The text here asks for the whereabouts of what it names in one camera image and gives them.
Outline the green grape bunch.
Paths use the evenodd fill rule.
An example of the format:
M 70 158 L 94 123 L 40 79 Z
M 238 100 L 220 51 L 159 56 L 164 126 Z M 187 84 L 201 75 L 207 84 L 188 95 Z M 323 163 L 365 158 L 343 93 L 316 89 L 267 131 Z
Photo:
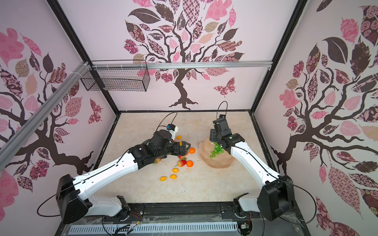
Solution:
M 221 147 L 221 145 L 214 143 L 214 148 L 210 153 L 210 158 L 215 158 L 217 155 L 222 153 L 224 153 L 224 149 Z

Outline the pink petal-shaped fruit bowl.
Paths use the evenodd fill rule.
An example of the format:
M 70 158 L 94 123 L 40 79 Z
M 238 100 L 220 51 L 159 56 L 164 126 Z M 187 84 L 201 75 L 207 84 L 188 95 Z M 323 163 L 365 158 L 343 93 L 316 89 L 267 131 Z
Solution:
M 209 137 L 199 144 L 199 157 L 209 167 L 214 169 L 229 168 L 236 159 L 224 150 L 224 153 L 217 155 L 215 158 L 210 158 L 210 153 L 214 148 L 214 143 L 210 141 Z

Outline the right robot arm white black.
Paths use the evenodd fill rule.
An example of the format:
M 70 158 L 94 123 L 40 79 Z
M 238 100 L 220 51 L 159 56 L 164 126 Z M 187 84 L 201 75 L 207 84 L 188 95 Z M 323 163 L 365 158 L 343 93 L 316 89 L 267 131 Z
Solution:
M 290 177 L 281 176 L 264 163 L 238 133 L 233 134 L 228 126 L 226 115 L 219 115 L 213 121 L 210 141 L 217 143 L 228 154 L 237 159 L 255 179 L 259 194 L 246 194 L 238 203 L 243 211 L 259 212 L 273 221 L 293 209 L 295 200 L 294 185 Z

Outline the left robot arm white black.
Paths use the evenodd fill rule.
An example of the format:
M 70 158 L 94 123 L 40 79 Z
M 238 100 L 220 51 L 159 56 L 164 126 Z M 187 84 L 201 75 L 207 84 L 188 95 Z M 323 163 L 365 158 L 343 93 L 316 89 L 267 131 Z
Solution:
M 122 196 L 103 198 L 93 194 L 118 178 L 153 164 L 156 159 L 185 156 L 191 145 L 185 141 L 175 142 L 175 134 L 172 130 L 156 131 L 152 138 L 96 170 L 74 178 L 69 174 L 61 177 L 56 202 L 62 222 L 71 224 L 85 216 L 125 214 L 127 203 Z

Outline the strawberry centre lower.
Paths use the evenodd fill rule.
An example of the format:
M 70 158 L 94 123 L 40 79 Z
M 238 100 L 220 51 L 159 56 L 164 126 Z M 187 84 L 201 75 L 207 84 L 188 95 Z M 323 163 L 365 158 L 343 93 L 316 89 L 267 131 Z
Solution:
M 177 166 L 178 166 L 178 167 L 183 167 L 183 166 L 185 166 L 186 164 L 187 164 L 187 161 L 186 161 L 186 160 L 180 160 L 180 161 L 178 161 Z

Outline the black base frame rail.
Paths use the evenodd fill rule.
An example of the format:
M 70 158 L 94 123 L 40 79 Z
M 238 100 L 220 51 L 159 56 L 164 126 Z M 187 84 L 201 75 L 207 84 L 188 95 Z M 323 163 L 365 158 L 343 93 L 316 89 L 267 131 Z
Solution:
M 65 236 L 69 226 L 94 224 L 236 222 L 236 233 L 175 233 L 168 236 L 308 236 L 300 210 L 285 213 L 268 221 L 258 212 L 242 212 L 235 202 L 201 203 L 138 203 L 129 204 L 130 215 L 125 220 L 109 216 L 90 216 L 71 224 L 60 224 L 56 236 Z

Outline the aluminium rail back wall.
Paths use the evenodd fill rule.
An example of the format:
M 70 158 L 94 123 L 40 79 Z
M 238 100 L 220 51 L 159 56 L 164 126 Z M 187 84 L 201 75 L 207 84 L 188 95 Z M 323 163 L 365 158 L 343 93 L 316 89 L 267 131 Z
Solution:
M 92 68 L 99 70 L 111 69 L 111 68 L 136 68 L 136 69 L 202 69 L 202 68 L 245 68 L 245 67 L 267 67 L 271 68 L 272 61 L 237 61 L 237 62 L 196 62 L 196 63 L 118 63 L 109 64 L 103 62 L 103 64 L 93 64 Z

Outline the aluminium rail wall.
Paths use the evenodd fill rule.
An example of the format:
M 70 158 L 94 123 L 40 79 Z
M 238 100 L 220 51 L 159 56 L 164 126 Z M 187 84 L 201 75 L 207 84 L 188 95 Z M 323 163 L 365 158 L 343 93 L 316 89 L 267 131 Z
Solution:
M 99 70 L 111 69 L 111 68 L 136 68 L 136 69 L 202 69 L 202 68 L 245 68 L 245 67 L 267 67 L 271 68 L 272 61 L 237 61 L 237 62 L 196 62 L 196 63 L 118 63 L 109 64 L 103 62 L 103 64 L 93 64 L 92 68 Z
M 1 170 L 11 161 L 20 148 L 34 134 L 43 121 L 50 115 L 53 109 L 63 99 L 65 94 L 75 85 L 75 83 L 87 72 L 90 66 L 88 62 L 82 62 L 61 86 L 45 101 L 39 109 L 26 121 L 21 129 L 2 147 L 1 149 Z

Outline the aluminium rail left wall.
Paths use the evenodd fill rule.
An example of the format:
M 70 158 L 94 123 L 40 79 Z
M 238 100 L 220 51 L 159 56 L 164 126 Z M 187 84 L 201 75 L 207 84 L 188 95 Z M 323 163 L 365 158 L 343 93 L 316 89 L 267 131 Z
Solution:
M 11 161 L 20 148 L 34 134 L 43 121 L 50 115 L 53 109 L 63 99 L 65 94 L 75 85 L 75 83 L 87 72 L 90 66 L 88 62 L 82 62 L 61 86 L 45 101 L 39 109 L 26 121 L 21 129 L 2 147 L 1 149 L 1 170 Z

